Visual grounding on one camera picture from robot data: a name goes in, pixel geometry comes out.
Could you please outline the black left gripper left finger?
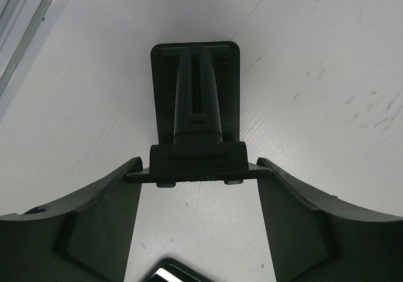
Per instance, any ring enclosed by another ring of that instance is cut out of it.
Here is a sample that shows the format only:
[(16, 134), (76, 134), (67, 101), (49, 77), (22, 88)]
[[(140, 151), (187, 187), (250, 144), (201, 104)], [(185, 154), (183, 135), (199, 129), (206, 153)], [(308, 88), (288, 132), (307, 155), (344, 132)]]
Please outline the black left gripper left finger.
[(1, 216), (1, 281), (123, 281), (141, 186), (107, 176), (22, 214)]

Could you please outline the aluminium frame rail left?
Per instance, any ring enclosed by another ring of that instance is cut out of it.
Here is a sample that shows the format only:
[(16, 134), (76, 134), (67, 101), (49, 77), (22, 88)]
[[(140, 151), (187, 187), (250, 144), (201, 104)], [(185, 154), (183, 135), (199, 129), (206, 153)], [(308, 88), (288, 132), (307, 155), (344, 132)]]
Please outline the aluminium frame rail left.
[(5, 116), (69, 0), (1, 0), (1, 116)]

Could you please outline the black smartphone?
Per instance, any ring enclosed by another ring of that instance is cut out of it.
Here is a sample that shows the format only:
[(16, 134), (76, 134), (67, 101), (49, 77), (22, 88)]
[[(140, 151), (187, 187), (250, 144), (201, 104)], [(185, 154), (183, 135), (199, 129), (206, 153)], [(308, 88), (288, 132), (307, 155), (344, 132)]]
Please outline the black smartphone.
[(161, 259), (142, 282), (212, 282), (212, 279), (171, 257)]

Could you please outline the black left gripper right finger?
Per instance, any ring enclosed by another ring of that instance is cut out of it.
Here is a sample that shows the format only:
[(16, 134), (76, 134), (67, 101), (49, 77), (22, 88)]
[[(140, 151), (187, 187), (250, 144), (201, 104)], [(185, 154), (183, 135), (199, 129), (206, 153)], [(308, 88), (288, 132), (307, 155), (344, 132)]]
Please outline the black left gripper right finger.
[(402, 281), (402, 217), (340, 200), (269, 161), (258, 191), (277, 281)]

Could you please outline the black folding phone stand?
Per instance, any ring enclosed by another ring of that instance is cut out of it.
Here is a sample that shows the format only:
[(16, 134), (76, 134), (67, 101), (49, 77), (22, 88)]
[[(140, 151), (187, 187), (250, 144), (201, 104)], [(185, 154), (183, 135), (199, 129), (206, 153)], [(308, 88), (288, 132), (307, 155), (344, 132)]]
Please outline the black folding phone stand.
[(161, 43), (150, 51), (158, 143), (135, 184), (240, 184), (271, 176), (240, 139), (240, 49), (232, 41)]

